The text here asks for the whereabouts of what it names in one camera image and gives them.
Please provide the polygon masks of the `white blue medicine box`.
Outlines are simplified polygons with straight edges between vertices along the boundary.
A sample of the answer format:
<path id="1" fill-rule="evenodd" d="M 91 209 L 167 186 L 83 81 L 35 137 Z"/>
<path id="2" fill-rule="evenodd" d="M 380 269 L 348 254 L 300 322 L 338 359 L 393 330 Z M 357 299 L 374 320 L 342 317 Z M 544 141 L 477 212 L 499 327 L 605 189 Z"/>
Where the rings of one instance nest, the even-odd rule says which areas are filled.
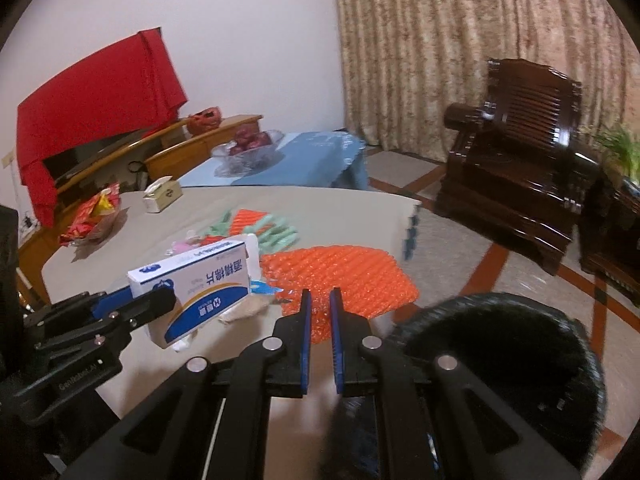
<path id="1" fill-rule="evenodd" d="M 225 238 L 130 270 L 135 297 L 162 287 L 175 295 L 172 309 L 146 326 L 154 344 L 170 347 L 248 296 L 247 256 L 244 240 Z"/>

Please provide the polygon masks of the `mint green rubber glove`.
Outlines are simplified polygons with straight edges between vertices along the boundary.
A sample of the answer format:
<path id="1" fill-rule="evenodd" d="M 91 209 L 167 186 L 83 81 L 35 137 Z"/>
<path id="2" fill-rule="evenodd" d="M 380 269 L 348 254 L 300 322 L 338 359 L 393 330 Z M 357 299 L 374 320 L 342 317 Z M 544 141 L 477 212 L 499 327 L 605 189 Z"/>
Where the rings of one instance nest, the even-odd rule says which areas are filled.
<path id="1" fill-rule="evenodd" d="M 246 226 L 243 234 L 257 237 L 259 253 L 263 255 L 283 252 L 298 241 L 298 231 L 287 218 L 265 214 L 256 222 Z"/>

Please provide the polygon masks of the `orange bubble wrap sheet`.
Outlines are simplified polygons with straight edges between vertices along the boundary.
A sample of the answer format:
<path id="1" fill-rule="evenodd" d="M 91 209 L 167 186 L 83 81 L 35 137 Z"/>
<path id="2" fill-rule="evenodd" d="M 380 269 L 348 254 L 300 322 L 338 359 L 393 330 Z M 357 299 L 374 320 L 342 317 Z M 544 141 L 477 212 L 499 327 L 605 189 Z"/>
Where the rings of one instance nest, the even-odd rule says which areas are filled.
<path id="1" fill-rule="evenodd" d="M 411 304 L 419 289 L 396 259 L 382 249 L 333 245 L 264 255 L 262 277 L 275 287 L 282 314 L 299 310 L 303 291 L 311 294 L 311 342 L 331 337 L 330 292 L 341 289 L 344 308 L 370 320 Z"/>

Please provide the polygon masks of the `pink tissue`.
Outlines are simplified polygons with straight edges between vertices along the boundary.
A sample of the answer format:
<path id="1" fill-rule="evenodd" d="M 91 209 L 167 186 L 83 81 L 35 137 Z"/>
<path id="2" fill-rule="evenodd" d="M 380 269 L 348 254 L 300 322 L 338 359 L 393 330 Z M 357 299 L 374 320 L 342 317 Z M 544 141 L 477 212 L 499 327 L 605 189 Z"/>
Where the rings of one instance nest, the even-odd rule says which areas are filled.
<path id="1" fill-rule="evenodd" d="M 167 249 L 166 255 L 173 256 L 182 254 L 183 252 L 187 252 L 188 250 L 198 246 L 198 244 L 200 244 L 200 237 L 198 236 L 198 233 L 194 230 L 189 230 L 186 232 L 186 238 L 184 240 L 178 240 L 178 242 L 171 243 L 170 247 Z"/>

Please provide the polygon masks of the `red mesh ball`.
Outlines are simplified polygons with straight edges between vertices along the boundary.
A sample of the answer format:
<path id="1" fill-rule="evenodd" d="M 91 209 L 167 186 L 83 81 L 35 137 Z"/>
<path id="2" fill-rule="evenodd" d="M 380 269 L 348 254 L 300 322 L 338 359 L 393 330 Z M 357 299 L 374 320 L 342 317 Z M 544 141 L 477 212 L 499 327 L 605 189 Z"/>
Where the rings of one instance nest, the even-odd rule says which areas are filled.
<path id="1" fill-rule="evenodd" d="M 224 240 L 224 236 L 220 236 L 220 235 L 206 235 L 203 238 L 200 239 L 200 241 L 198 242 L 198 244 L 203 247 L 206 245 L 210 245 L 210 244 L 214 244 L 217 242 L 220 242 L 221 240 Z"/>

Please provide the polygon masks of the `blue hand cream tube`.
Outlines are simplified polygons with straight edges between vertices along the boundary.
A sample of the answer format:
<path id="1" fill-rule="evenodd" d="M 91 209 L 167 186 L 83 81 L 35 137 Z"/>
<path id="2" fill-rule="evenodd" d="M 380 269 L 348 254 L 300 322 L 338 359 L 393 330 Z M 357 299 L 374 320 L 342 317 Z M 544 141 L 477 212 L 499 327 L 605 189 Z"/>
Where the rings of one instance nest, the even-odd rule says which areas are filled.
<path id="1" fill-rule="evenodd" d="M 282 292 L 282 288 L 271 286 L 262 278 L 257 236 L 253 233 L 243 234 L 243 240 L 247 252 L 246 263 L 247 273 L 250 277 L 250 292 L 256 295 L 267 296 L 274 296 L 278 292 Z"/>

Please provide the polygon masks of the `black lined trash bin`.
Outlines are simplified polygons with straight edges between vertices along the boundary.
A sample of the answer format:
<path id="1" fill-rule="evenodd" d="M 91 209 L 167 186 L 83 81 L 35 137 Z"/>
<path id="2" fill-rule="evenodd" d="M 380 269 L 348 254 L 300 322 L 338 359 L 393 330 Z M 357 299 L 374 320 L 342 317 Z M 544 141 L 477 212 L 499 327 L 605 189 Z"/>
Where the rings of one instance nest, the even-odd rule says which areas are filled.
<path id="1" fill-rule="evenodd" d="M 581 322 L 524 296 L 483 292 L 422 309 L 388 338 L 416 359 L 453 353 L 579 472 L 590 467 L 608 400 Z"/>

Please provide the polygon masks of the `beige tissue box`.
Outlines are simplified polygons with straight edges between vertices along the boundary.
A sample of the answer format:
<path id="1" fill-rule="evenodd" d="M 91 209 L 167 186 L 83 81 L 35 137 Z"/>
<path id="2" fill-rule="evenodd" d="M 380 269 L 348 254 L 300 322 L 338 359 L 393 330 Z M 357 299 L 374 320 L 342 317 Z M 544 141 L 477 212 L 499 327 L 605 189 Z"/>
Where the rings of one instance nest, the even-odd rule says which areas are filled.
<path id="1" fill-rule="evenodd" d="M 180 183 L 171 176 L 160 177 L 143 192 L 145 211 L 159 214 L 182 196 Z"/>

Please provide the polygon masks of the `wooden TV cabinet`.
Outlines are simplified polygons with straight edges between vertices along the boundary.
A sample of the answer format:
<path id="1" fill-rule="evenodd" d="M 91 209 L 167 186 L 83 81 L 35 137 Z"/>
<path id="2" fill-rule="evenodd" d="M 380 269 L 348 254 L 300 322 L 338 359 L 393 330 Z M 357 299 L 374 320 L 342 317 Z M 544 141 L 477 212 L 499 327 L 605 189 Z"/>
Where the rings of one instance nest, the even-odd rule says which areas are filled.
<path id="1" fill-rule="evenodd" d="M 99 177 L 108 183 L 118 181 L 122 188 L 133 185 L 142 172 L 150 180 L 166 174 L 181 177 L 205 162 L 213 148 L 231 141 L 236 130 L 249 126 L 258 132 L 261 119 L 255 114 L 234 115 L 199 136 L 188 136 L 186 118 L 149 136 L 135 131 L 127 134 L 116 148 L 95 158 L 66 181 L 58 182 L 53 194 L 53 226 L 37 228 L 18 250 L 17 288 L 24 304 L 37 309 L 50 301 L 42 277 L 43 266 L 58 250 L 58 236 L 70 225 L 79 204 L 102 188 Z"/>

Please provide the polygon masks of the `glass fruit bowl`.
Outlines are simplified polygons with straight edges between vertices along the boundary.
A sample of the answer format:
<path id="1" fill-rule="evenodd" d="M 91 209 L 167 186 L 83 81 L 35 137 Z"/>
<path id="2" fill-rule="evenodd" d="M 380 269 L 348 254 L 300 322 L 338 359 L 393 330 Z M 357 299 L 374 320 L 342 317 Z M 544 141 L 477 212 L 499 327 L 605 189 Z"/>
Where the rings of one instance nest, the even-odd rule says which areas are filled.
<path id="1" fill-rule="evenodd" d="M 284 138 L 284 134 L 278 130 L 263 131 L 270 135 L 272 143 L 254 148 L 240 154 L 230 155 L 232 140 L 225 144 L 220 144 L 212 149 L 210 153 L 212 159 L 218 162 L 215 170 L 217 177 L 241 177 L 244 174 L 251 174 L 263 170 L 274 164 L 278 157 L 278 147 Z"/>

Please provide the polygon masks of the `red apples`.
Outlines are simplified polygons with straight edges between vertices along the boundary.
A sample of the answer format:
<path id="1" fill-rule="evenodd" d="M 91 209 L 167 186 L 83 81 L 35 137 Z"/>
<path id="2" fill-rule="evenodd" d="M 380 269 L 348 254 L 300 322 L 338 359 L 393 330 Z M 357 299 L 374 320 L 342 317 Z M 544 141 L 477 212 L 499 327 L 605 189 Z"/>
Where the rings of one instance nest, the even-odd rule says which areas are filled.
<path id="1" fill-rule="evenodd" d="M 262 146 L 270 145 L 271 143 L 270 135 L 266 132 L 260 131 L 256 124 L 242 125 L 235 131 L 231 148 L 229 148 L 229 154 L 240 154 L 249 150 L 254 150 L 254 148 L 261 148 Z"/>

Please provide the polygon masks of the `red cloth cover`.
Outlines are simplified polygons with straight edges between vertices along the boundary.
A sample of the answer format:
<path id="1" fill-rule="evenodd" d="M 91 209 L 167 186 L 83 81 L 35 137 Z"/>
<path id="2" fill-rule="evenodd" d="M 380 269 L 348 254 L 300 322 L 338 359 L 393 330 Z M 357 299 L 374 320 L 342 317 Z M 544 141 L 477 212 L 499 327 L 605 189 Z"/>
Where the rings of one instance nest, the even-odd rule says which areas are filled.
<path id="1" fill-rule="evenodd" d="M 94 52 L 32 92 L 17 107 L 15 155 L 36 219 L 53 226 L 58 202 L 47 159 L 169 125 L 187 100 L 158 28 Z"/>

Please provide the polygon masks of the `blue tablecloth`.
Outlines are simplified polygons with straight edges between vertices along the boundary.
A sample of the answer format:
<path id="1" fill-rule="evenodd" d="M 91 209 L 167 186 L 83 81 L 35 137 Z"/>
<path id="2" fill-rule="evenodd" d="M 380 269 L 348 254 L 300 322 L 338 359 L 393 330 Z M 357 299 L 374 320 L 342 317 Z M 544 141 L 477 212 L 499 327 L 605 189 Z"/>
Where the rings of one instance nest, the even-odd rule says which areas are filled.
<path id="1" fill-rule="evenodd" d="M 343 131 L 285 133 L 274 162 L 245 176 L 217 174 L 213 157 L 188 171 L 178 182 L 183 188 L 211 186 L 309 186 L 367 191 L 366 144 Z"/>

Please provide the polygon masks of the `dark wooden side table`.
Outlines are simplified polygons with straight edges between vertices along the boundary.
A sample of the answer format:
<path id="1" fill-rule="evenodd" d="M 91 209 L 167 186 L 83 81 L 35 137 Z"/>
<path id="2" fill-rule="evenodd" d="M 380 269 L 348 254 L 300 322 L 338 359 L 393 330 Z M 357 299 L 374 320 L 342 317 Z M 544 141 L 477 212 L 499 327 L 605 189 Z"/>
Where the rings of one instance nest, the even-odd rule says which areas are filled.
<path id="1" fill-rule="evenodd" d="M 578 221 L 582 270 L 606 278 L 639 305 L 639 189 L 616 188 L 600 174 L 587 191 Z"/>

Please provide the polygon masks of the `green potted plant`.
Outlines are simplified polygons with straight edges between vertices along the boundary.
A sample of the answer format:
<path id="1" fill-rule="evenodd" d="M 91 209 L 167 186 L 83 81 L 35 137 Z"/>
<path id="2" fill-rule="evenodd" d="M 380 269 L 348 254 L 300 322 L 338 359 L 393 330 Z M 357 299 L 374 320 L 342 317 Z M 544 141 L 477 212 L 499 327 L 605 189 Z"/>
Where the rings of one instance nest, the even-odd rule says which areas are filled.
<path id="1" fill-rule="evenodd" d="M 605 163 L 631 184 L 639 185 L 639 141 L 618 122 L 602 126 L 596 133 Z"/>

